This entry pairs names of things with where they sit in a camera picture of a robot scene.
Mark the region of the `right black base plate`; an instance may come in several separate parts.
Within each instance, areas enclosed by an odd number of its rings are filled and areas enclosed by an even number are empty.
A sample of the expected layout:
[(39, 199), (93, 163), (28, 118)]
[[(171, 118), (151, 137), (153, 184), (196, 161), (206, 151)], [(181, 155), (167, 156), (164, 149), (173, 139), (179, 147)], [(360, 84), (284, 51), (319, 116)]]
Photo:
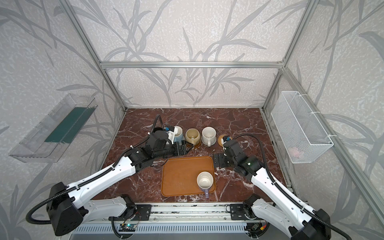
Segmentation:
[(227, 212), (230, 213), (233, 221), (247, 221), (257, 218), (251, 207), (245, 204), (230, 204)]

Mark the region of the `green circuit board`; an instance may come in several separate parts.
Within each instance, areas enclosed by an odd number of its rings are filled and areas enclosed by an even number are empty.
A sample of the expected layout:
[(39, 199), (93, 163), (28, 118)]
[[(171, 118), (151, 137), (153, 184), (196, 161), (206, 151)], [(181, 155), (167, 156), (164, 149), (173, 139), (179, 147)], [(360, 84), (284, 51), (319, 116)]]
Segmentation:
[(119, 232), (122, 233), (128, 233), (128, 232), (135, 232), (137, 229), (137, 224), (120, 224), (119, 226)]

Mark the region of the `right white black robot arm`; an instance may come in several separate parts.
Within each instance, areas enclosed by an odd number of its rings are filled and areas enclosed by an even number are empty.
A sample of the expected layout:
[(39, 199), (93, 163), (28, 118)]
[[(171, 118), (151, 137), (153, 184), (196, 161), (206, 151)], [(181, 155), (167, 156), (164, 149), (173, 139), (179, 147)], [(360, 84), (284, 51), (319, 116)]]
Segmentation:
[(264, 145), (257, 140), (262, 159), (247, 156), (236, 138), (221, 135), (218, 142), (223, 147), (222, 157), (234, 171), (261, 189), (274, 203), (269, 205), (260, 197), (250, 197), (248, 206), (252, 216), (273, 225), (292, 240), (329, 240), (332, 232), (345, 239), (351, 237), (331, 224), (330, 216), (322, 209), (315, 210), (289, 191), (269, 170)]

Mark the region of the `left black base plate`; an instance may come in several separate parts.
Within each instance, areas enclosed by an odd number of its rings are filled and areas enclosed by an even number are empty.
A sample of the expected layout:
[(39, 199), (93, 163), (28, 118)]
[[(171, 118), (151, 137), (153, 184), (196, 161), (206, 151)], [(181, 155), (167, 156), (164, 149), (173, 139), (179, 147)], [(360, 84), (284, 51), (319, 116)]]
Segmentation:
[(127, 221), (148, 221), (151, 215), (151, 205), (135, 205), (127, 213)]

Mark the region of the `beige mug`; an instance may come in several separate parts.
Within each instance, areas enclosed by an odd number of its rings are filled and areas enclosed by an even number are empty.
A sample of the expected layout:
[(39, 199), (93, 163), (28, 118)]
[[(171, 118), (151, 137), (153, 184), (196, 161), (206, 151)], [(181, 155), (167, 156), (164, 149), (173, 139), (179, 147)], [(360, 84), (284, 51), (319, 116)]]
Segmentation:
[(185, 140), (196, 146), (201, 143), (201, 134), (197, 129), (188, 129), (185, 133)]

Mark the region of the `white lilac-handled mug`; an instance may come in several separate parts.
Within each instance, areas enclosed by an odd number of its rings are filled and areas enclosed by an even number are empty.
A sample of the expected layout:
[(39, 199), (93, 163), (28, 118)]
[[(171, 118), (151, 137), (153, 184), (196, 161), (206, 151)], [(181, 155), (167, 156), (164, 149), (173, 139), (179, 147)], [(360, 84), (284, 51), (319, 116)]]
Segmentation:
[(214, 184), (214, 177), (209, 172), (201, 172), (197, 176), (197, 184), (200, 190), (209, 198), (209, 191)]

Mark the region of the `aluminium front rail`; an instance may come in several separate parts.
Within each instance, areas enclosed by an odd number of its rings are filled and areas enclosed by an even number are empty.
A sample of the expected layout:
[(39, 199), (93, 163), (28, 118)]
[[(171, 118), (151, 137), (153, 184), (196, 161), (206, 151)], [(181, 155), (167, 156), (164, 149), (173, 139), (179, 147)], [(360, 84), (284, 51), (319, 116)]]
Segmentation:
[[(255, 216), (255, 220), (247, 221), (256, 221), (256, 220), (265, 220), (272, 218), (272, 215), (282, 217), (286, 220), (298, 220), (309, 221), (311, 217), (305, 214), (304, 210), (314, 212), (314, 209), (308, 205), (302, 203), (302, 207), (297, 207), (295, 205), (289, 206), (293, 211), (294, 216), (289, 217), (287, 213), (283, 211), (282, 207), (272, 206), (269, 203), (265, 202), (263, 199), (258, 199), (255, 203), (246, 204), (251, 207)], [(122, 198), (108, 199), (108, 200), (97, 200), (90, 201), (84, 207), (78, 209), (80, 216), (74, 217), (64, 217), (64, 221), (69, 223), (74, 223), (75, 226), (80, 224), (87, 223), (94, 220), (101, 219), (110, 219), (114, 217), (117, 221), (125, 221), (127, 218), (127, 213), (130, 208), (135, 206), (134, 203), (126, 203)], [(182, 219), (182, 218), (200, 218), (200, 219), (224, 219), (230, 218), (229, 205), (225, 204), (198, 204), (198, 205), (151, 205), (151, 215), (149, 220), (155, 219)]]

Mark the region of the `aluminium cage frame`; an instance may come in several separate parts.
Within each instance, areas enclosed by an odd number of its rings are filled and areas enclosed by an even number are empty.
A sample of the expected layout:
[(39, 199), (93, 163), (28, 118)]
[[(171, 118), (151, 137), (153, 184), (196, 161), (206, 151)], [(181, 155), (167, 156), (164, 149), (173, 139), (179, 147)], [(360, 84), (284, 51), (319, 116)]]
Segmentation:
[(74, 27), (80, 40), (88, 51), (91, 59), (93, 60), (97, 73), (101, 74), (102, 79), (107, 84), (109, 89), (113, 92), (117, 98), (121, 108), (125, 110), (127, 107), (117, 92), (116, 87), (108, 77), (105, 69), (106, 68), (143, 68), (143, 69), (154, 69), (154, 68), (171, 68), (171, 69), (229, 69), (229, 68), (240, 68), (240, 69), (278, 69), (278, 75), (274, 80), (271, 90), (269, 91), (267, 102), (271, 100), (273, 92), (276, 90), (277, 85), (282, 77), (285, 77), (290, 83), (290, 86), (297, 92), (299, 92), (304, 101), (309, 105), (309, 108), (314, 111), (314, 114), (318, 117), (320, 123), (325, 128), (325, 131), (331, 134), (334, 138), (333, 151), (337, 156), (339, 162), (345, 169), (345, 172), (349, 178), (353, 181), (361, 196), (366, 201), (367, 205), (374, 213), (380, 224), (384, 223), (384, 199), (380, 196), (379, 192), (374, 188), (369, 178), (363, 173), (363, 170), (358, 166), (357, 162), (353, 160), (352, 155), (348, 152), (345, 145), (340, 140), (336, 132), (328, 124), (325, 117), (321, 114), (318, 107), (308, 96), (307, 91), (298, 82), (298, 79), (293, 75), (292, 71), (288, 67), (288, 63), (292, 58), (295, 48), (299, 44), (300, 38), (303, 36), (305, 28), (308, 26), (310, 19), (313, 17), (318, 1), (308, 1), (304, 14), (299, 22), (299, 26), (295, 31), (293, 40), (290, 43), (288, 52), (280, 62), (101, 62), (97, 56), (96, 50), (92, 46), (91, 41), (86, 35), (80, 20), (78, 19), (76, 12), (71, 5), (70, 1), (60, 1), (60, 8), (63, 14), (70, 20), (71, 25)]

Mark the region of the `clear plastic wall bin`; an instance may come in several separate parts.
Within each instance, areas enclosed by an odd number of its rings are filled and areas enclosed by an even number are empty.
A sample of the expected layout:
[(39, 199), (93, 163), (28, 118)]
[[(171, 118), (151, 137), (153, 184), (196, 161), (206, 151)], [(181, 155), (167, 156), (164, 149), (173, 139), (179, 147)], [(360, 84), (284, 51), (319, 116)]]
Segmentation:
[(96, 98), (67, 94), (9, 156), (23, 163), (56, 163), (98, 107)]

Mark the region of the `brown wooden coaster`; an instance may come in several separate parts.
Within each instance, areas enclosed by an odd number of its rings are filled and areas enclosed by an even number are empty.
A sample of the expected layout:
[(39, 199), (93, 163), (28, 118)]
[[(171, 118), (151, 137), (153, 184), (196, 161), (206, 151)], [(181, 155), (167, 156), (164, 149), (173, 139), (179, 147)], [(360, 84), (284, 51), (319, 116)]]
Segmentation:
[(199, 148), (200, 146), (202, 145), (202, 142), (199, 141), (198, 143), (196, 144), (192, 144), (192, 143), (189, 143), (189, 142), (186, 142), (186, 146), (189, 150), (192, 150), (192, 149), (197, 149)]

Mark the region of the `pink object in basket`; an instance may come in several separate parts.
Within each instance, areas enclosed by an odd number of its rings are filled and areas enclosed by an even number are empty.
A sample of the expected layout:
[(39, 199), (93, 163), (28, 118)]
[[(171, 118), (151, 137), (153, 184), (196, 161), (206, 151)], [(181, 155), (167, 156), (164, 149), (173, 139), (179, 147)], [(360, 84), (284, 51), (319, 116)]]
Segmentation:
[(297, 147), (288, 148), (288, 152), (291, 158), (300, 159), (303, 156), (303, 152), (299, 150)]

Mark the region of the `tan rattan coaster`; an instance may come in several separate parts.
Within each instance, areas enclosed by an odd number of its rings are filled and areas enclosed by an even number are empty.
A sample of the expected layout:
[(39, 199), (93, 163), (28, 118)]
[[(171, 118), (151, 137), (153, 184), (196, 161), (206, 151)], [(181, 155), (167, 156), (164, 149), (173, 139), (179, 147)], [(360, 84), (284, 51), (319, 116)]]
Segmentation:
[(222, 137), (223, 137), (224, 135), (220, 135), (219, 137), (218, 137), (218, 144), (221, 146), (221, 147), (223, 147), (224, 145), (222, 145)]

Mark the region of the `light blue mug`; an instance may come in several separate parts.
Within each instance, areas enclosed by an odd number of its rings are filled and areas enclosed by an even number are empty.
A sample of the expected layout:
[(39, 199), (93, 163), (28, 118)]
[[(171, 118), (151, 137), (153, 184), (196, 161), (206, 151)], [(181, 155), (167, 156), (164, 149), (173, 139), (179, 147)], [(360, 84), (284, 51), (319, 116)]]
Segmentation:
[(174, 133), (175, 133), (174, 142), (181, 143), (184, 140), (183, 129), (179, 126), (175, 126)]

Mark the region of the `brown rectangular tray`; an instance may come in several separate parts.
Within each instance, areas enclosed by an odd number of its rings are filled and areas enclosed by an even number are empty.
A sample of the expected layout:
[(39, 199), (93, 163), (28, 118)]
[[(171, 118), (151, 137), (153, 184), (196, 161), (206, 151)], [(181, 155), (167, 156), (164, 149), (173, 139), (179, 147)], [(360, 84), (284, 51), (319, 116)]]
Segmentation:
[(215, 175), (213, 159), (209, 156), (168, 159), (163, 166), (161, 193), (164, 197), (198, 195), (204, 191), (198, 185), (198, 175)]

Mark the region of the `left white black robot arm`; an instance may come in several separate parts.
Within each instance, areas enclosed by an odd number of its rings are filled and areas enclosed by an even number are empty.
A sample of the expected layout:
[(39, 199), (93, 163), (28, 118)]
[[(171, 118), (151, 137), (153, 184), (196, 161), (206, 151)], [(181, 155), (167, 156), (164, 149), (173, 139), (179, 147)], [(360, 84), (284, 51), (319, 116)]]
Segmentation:
[(107, 217), (126, 217), (133, 209), (129, 197), (118, 197), (107, 203), (93, 205), (93, 197), (115, 183), (151, 167), (156, 159), (167, 159), (188, 154), (192, 144), (177, 141), (178, 130), (161, 125), (156, 115), (152, 128), (138, 144), (123, 150), (118, 159), (100, 171), (69, 185), (59, 182), (51, 188), (49, 198), (34, 206), (26, 214), (32, 225), (51, 225), (56, 236), (66, 235), (86, 221)]

